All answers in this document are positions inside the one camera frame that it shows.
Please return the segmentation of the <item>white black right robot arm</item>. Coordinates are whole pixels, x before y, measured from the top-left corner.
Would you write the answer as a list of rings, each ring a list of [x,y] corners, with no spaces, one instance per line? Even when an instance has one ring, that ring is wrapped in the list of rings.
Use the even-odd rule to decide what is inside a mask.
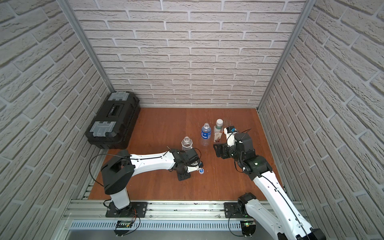
[[[280,185],[268,161],[256,154],[248,133],[240,133],[233,126],[225,128],[226,142],[214,144],[217,157],[234,159],[236,170],[246,174],[262,191],[271,213],[251,193],[238,198],[241,215],[256,220],[275,240],[324,240],[325,234],[303,217]]]

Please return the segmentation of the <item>clear labelled bottle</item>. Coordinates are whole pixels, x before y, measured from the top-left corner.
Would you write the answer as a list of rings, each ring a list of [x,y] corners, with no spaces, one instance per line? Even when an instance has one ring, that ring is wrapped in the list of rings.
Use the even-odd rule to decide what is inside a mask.
[[[181,142],[182,144],[182,150],[183,151],[188,151],[193,148],[193,141],[190,137],[185,136]]]

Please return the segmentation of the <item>grey white bottle cap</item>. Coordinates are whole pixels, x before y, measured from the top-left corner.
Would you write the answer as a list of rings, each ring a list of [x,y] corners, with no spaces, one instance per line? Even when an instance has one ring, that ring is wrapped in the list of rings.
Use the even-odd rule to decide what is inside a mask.
[[[222,119],[217,119],[216,125],[217,126],[222,126],[224,124],[224,121]]]

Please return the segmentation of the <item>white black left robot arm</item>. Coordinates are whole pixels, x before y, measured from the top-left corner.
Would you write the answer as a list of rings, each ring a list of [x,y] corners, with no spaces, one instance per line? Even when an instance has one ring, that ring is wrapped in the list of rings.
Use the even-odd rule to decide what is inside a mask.
[[[201,157],[195,149],[187,151],[170,149],[164,153],[150,155],[129,154],[127,150],[114,155],[101,168],[105,194],[111,197],[117,210],[130,206],[131,200],[126,189],[131,177],[157,171],[175,171],[179,181],[191,177],[191,172],[203,168]]]

